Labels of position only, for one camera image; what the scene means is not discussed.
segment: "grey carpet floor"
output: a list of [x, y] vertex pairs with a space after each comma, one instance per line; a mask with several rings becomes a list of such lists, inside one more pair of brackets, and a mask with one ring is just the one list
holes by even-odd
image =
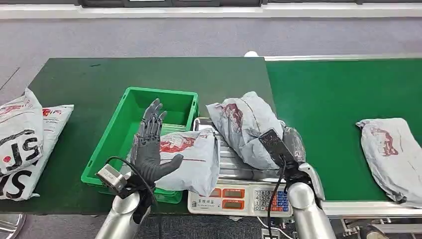
[[[0, 20], [0, 104], [19, 96], [50, 57], [422, 53], [422, 19]], [[155, 218], [139, 238], [157, 238]], [[29, 216], [20, 239], [94, 238], [104, 216]], [[258, 238], [255, 218], [163, 219], [164, 238]]]

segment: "crumpled package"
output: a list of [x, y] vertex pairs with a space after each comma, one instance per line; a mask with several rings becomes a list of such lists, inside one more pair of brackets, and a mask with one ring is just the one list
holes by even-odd
[[73, 105], [42, 109], [44, 120], [43, 155], [26, 168], [0, 178], [0, 199], [21, 201], [40, 196], [33, 191], [72, 110]]
[[290, 153], [295, 157], [296, 161], [306, 162], [306, 151], [302, 141], [302, 137], [293, 127], [285, 127], [283, 142], [289, 149]]
[[211, 194], [220, 172], [219, 144], [211, 128], [166, 134], [161, 136], [160, 147], [161, 164], [176, 154], [183, 155], [183, 162], [176, 171], [157, 180], [157, 188]]
[[422, 208], [422, 149], [401, 118], [364, 119], [363, 152], [377, 184], [399, 204]]
[[283, 127], [271, 107], [255, 92], [207, 105], [207, 109], [216, 129], [243, 162], [261, 170], [279, 168], [258, 137], [273, 128], [282, 139]]
[[0, 106], [0, 177], [31, 165], [42, 156], [42, 106], [30, 89]]

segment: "green plastic crate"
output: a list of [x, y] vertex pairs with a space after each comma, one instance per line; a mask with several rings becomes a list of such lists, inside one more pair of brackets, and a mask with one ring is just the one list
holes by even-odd
[[[95, 174], [110, 156], [126, 158], [143, 113], [156, 98], [163, 103], [162, 110], [167, 111], [161, 135], [191, 129], [192, 121], [199, 115], [197, 93], [129, 87], [82, 173], [83, 183], [98, 187], [100, 193], [111, 193]], [[110, 165], [120, 170], [122, 162], [112, 160]], [[182, 198], [182, 192], [162, 189], [156, 189], [155, 195], [158, 201], [167, 203], [179, 203]]]

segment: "green table surface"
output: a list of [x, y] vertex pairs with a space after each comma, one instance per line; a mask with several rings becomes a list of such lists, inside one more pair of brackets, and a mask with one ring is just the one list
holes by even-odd
[[[81, 182], [81, 174], [124, 90], [129, 86], [191, 91], [206, 104], [255, 91], [273, 108], [262, 58], [57, 58], [49, 59], [29, 88], [45, 107], [74, 104], [75, 109], [35, 188], [39, 198], [2, 200], [0, 211], [28, 214], [107, 214], [112, 195]], [[160, 211], [187, 214], [187, 194]]]
[[355, 123], [404, 118], [422, 143], [421, 59], [267, 62], [279, 118], [298, 129], [328, 201], [384, 201]]

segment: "robotic arm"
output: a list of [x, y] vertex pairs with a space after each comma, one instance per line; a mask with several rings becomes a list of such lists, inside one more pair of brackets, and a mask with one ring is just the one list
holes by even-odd
[[[130, 162], [125, 162], [131, 172], [123, 175], [111, 167], [108, 162], [112, 158], [125, 161], [112, 157], [97, 173], [116, 197], [96, 239], [133, 239], [155, 202], [154, 182], [178, 169], [182, 163], [183, 156], [178, 154], [171, 162], [160, 164], [160, 133], [166, 115], [166, 112], [158, 114], [162, 106], [156, 99], [145, 110], [128, 156]], [[300, 239], [335, 239], [320, 204], [325, 195], [314, 168], [304, 161], [297, 161], [274, 130], [259, 139], [274, 162], [284, 168], [288, 198]]]
[[299, 238], [335, 239], [329, 219], [322, 210], [321, 201], [325, 200], [325, 195], [314, 168], [309, 163], [297, 161], [273, 129], [262, 134], [259, 140], [274, 162], [285, 168], [285, 190], [293, 208]]
[[175, 171], [182, 164], [183, 156], [176, 155], [170, 162], [160, 164], [160, 134], [166, 112], [159, 115], [163, 104], [156, 99], [146, 110], [139, 130], [133, 138], [125, 162], [131, 172], [123, 175], [108, 162], [97, 173], [101, 181], [116, 194], [111, 210], [98, 232], [96, 239], [132, 239], [139, 225], [151, 211], [155, 202], [155, 181]]

